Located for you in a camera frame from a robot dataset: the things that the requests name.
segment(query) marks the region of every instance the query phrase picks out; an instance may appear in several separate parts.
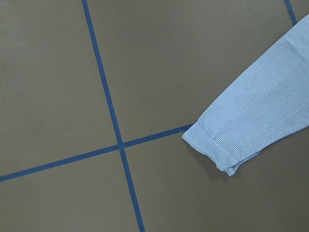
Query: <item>garment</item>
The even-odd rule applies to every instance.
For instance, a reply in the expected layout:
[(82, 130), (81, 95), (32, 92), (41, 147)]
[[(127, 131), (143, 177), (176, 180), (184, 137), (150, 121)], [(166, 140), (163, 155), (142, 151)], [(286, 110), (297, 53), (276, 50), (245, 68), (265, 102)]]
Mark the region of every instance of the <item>garment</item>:
[(309, 15), (241, 74), (183, 139), (233, 175), (271, 143), (309, 125)]

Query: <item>long sleeve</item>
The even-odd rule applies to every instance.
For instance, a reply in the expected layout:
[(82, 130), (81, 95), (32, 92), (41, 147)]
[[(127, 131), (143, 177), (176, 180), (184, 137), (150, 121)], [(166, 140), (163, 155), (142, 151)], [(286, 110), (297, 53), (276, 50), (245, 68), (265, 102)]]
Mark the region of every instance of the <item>long sleeve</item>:
[(185, 132), (233, 175), (275, 141), (309, 125), (309, 15), (241, 74)]

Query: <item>blue line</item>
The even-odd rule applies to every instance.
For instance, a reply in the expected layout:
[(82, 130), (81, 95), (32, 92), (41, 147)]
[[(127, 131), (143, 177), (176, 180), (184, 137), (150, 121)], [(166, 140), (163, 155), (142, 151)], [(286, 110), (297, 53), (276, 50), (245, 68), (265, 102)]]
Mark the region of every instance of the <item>blue line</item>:
[(24, 175), (29, 175), (29, 174), (32, 174), (32, 173), (37, 173), (37, 172), (40, 172), (40, 171), (43, 171), (43, 170), (46, 170), (46, 169), (55, 168), (55, 167), (58, 167), (58, 166), (61, 166), (61, 165), (64, 165), (64, 164), (76, 162), (76, 161), (79, 161), (79, 160), (84, 160), (84, 159), (87, 159), (87, 158), (90, 158), (90, 157), (98, 156), (98, 155), (108, 153), (108, 152), (111, 152), (111, 151), (116, 151), (116, 150), (118, 150), (118, 145), (109, 146), (109, 147), (99, 149), (99, 150), (95, 150), (95, 151), (90, 151), (90, 152), (87, 152), (87, 153), (84, 153), (84, 154), (81, 154), (81, 155), (78, 155), (78, 156), (73, 156), (73, 157), (70, 157), (70, 158), (54, 161), (54, 162), (47, 163), (47, 164), (37, 166), (37, 167), (34, 167), (34, 168), (22, 170), (22, 171), (19, 171), (19, 172), (16, 172), (16, 173), (11, 173), (11, 174), (0, 176), (0, 182), (5, 181), (5, 180), (14, 179), (14, 178), (17, 178), (17, 177), (21, 177), (21, 176), (24, 176)]
[(296, 23), (297, 23), (297, 20), (296, 20), (296, 17), (295, 17), (292, 5), (290, 3), (290, 0), (284, 0), (284, 3), (285, 3), (285, 6), (286, 6), (286, 8), (287, 8), (287, 10), (289, 12), (292, 24), (293, 24), (293, 26), (295, 26)]
[(148, 141), (151, 141), (151, 140), (155, 140), (155, 139), (159, 139), (159, 138), (166, 137), (166, 136), (169, 136), (169, 135), (184, 132), (184, 131), (188, 130), (192, 125), (193, 124), (189, 124), (189, 125), (186, 125), (186, 126), (167, 130), (167, 131), (160, 132), (160, 133), (157, 133), (157, 134), (145, 136), (145, 137), (142, 137), (142, 138), (139, 138), (139, 139), (131, 140), (131, 141), (125, 142), (124, 147), (134, 146), (134, 145), (142, 144), (142, 143), (145, 143), (145, 142), (148, 142)]
[(136, 220), (137, 220), (140, 232), (145, 232), (144, 224), (143, 224), (143, 221), (142, 221), (142, 218), (141, 218), (140, 207), (139, 207), (137, 197), (136, 197), (136, 193), (135, 193), (135, 190), (134, 190), (134, 185), (133, 185), (133, 181), (132, 181), (130, 168), (129, 168), (129, 165), (128, 165), (128, 162), (127, 162), (127, 159), (126, 159), (126, 152), (125, 152), (125, 148), (124, 148), (124, 145), (123, 145), (123, 142), (122, 142), (119, 125), (118, 125), (118, 121), (117, 121), (117, 118), (116, 118), (115, 109), (114, 109), (114, 106), (112, 104), (112, 97), (111, 97), (111, 94), (110, 94), (110, 90), (108, 88), (108, 84), (107, 84), (107, 80), (106, 80), (106, 76), (105, 76), (105, 72), (104, 72), (104, 68), (103, 68), (103, 63), (102, 63), (100, 51), (98, 49), (98, 43), (97, 43), (95, 31), (94, 31), (94, 28), (93, 28), (93, 25), (92, 25), (92, 20), (91, 20), (90, 11), (89, 11), (89, 8), (88, 8), (87, 0), (82, 0), (82, 3), (83, 3), (85, 17), (86, 17), (86, 20), (87, 20), (87, 25), (88, 25), (88, 29), (89, 29), (89, 34), (90, 34), (93, 50), (94, 50), (96, 60), (97, 60), (98, 70), (99, 70), (99, 73), (100, 73), (103, 89), (104, 89), (104, 92), (105, 92), (107, 105), (108, 105), (108, 108), (109, 108), (109, 111), (110, 111), (110, 114), (111, 114), (112, 125), (114, 127), (117, 143), (118, 143), (118, 146), (119, 146), (121, 161), (122, 161), (122, 165), (124, 167), (124, 171), (125, 171), (125, 175), (126, 175), (126, 181), (127, 181), (127, 185), (128, 185), (129, 191), (130, 191)]

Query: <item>striped sleeve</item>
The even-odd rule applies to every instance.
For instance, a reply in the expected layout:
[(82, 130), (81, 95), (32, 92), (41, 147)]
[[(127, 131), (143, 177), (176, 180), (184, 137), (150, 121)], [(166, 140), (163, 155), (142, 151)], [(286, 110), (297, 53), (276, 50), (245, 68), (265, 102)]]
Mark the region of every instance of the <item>striped sleeve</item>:
[(309, 15), (241, 74), (183, 139), (233, 175), (275, 141), (309, 125)]

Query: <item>striped fabric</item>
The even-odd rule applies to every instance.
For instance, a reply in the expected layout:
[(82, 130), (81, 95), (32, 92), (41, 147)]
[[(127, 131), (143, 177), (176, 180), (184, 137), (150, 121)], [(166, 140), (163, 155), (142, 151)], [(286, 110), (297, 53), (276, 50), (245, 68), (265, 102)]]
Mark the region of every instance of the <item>striped fabric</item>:
[(309, 125), (309, 15), (241, 74), (185, 132), (233, 175), (264, 147)]

